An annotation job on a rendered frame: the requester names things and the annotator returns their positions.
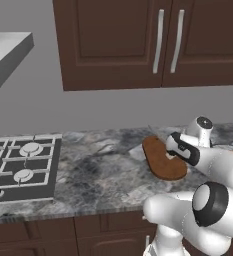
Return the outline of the narrow brown wall cupboard door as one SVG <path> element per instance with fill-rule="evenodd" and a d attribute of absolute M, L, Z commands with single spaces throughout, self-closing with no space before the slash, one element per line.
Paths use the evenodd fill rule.
<path fill-rule="evenodd" d="M 185 10 L 182 42 L 171 74 L 180 9 Z M 163 85 L 233 85 L 233 0 L 172 1 Z"/>

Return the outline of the wide brown wall cupboard door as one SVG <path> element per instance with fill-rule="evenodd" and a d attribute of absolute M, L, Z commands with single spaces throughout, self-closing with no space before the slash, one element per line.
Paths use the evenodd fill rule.
<path fill-rule="evenodd" d="M 52 0 L 63 89 L 160 87 L 172 1 Z M 153 74 L 159 9 L 163 40 Z"/>

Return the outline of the grey range hood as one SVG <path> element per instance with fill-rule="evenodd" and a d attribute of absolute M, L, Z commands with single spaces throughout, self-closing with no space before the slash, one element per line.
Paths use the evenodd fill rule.
<path fill-rule="evenodd" d="M 0 87 L 33 47 L 31 32 L 0 32 Z"/>

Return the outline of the brown wooden cutting board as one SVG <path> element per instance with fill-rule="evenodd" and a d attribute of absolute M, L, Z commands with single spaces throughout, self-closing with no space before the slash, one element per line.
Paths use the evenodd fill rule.
<path fill-rule="evenodd" d="M 142 148 L 151 172 L 166 181 L 176 181 L 187 174 L 186 163 L 178 157 L 166 157 L 165 144 L 157 136 L 147 136 L 142 141 Z"/>

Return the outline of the brown base cupboard door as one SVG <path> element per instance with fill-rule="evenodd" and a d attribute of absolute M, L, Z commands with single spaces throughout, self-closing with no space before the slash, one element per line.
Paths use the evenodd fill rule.
<path fill-rule="evenodd" d="M 152 241 L 154 228 L 78 238 L 79 256 L 142 256 L 146 237 Z"/>
<path fill-rule="evenodd" d="M 77 246 L 71 240 L 13 243 L 0 246 L 0 256 L 78 256 Z"/>

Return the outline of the brown drawer front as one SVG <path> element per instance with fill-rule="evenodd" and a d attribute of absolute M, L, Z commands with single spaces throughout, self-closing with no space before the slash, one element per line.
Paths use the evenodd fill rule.
<path fill-rule="evenodd" d="M 103 232 L 153 228 L 154 224 L 143 219 L 141 211 L 107 213 L 75 217 L 75 228 L 79 237 Z"/>
<path fill-rule="evenodd" d="M 75 236 L 72 218 L 0 224 L 0 242 L 56 240 Z"/>

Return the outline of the black gas hob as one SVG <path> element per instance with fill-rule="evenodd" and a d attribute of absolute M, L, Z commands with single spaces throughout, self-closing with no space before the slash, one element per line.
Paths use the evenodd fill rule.
<path fill-rule="evenodd" d="M 52 200 L 61 134 L 0 137 L 0 203 Z"/>

